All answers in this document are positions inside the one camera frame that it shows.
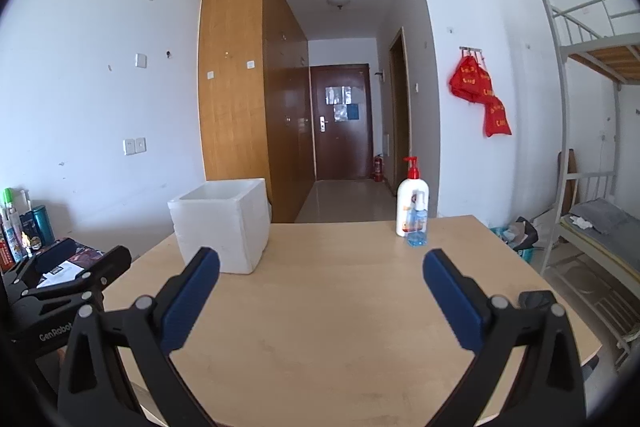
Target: metal screw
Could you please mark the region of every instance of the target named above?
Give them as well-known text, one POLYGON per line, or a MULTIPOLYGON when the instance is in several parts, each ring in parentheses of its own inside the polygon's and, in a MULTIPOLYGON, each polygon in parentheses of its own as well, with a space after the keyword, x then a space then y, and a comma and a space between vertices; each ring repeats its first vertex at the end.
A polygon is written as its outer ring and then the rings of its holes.
POLYGON ((136 308, 139 310, 146 310, 154 303, 154 300, 149 295, 143 295, 136 299, 136 308))
POLYGON ((562 317, 564 315, 564 313, 565 313, 564 306, 562 306, 562 304, 558 304, 558 303, 551 304, 551 312, 556 317, 562 317))
POLYGON ((78 315, 80 315, 82 318, 85 319, 89 315, 91 315, 93 312, 94 312, 94 309, 91 308, 91 304, 85 304, 78 310, 78 315))
POLYGON ((499 310, 505 310, 509 306, 509 301, 507 297, 503 297, 502 295, 494 295, 491 297, 491 306, 494 308, 498 308, 499 310))

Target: styrofoam box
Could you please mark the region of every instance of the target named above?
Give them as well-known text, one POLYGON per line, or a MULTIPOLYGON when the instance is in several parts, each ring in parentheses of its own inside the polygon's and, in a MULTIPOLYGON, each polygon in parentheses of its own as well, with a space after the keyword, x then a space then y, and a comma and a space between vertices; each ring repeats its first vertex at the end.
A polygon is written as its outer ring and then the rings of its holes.
POLYGON ((269 205, 263 178, 206 182, 169 201, 184 262, 200 247, 220 256, 220 271, 251 273, 269 238, 269 205))

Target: fire extinguisher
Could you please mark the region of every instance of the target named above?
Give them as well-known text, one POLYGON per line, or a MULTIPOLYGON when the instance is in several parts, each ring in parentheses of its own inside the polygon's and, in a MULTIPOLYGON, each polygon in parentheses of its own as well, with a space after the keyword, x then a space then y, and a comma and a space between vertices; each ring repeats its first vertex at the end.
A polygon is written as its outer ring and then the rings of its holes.
POLYGON ((373 176, 372 178, 374 179, 374 181, 377 182, 381 182, 383 180, 383 175, 382 175, 382 167, 383 167, 383 163, 382 163, 382 155, 378 155, 375 158, 373 158, 373 176))

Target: gray pillow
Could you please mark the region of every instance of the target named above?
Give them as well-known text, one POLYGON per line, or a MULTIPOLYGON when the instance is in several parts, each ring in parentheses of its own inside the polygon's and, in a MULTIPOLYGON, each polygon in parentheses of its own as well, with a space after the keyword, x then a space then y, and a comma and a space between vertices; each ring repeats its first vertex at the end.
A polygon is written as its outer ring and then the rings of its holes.
POLYGON ((589 221, 594 229, 605 234, 611 233, 615 227, 628 219, 624 210, 602 198, 574 204, 570 213, 589 221))

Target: table top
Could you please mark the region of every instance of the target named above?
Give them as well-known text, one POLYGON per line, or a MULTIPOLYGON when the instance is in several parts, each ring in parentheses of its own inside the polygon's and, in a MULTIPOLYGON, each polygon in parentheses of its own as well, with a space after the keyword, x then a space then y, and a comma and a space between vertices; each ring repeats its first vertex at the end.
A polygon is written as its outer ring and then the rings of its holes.
MULTIPOLYGON (((517 302, 550 289, 471 216, 432 219, 442 248, 487 295, 517 302)), ((251 275, 221 274, 191 335, 171 358, 216 421, 234 427, 423 426, 472 360, 422 279, 425 248, 393 222, 271 225, 251 275)), ((105 291, 105 307, 155 295, 184 267, 174 236, 105 291)), ((580 359, 600 342, 567 303, 580 359)), ((482 418, 496 414, 524 348, 513 351, 482 418)), ((145 386, 130 353, 130 379, 145 386)))

